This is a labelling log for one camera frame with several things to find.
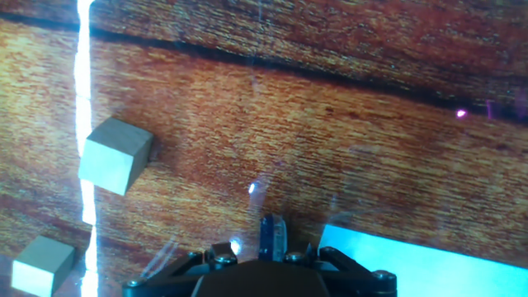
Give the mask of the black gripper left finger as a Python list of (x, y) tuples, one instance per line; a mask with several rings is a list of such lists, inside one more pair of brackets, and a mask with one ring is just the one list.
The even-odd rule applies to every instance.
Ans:
[(179, 257), (152, 276), (128, 280), (122, 285), (122, 296), (191, 296), (202, 276), (237, 263), (231, 243), (216, 243), (204, 252), (189, 252)]

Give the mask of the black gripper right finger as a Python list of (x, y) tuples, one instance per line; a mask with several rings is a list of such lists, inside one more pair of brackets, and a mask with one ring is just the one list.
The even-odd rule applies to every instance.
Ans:
[(332, 297), (396, 297), (397, 276), (386, 270), (369, 271), (340, 250), (326, 246), (290, 249), (284, 263), (314, 271)]

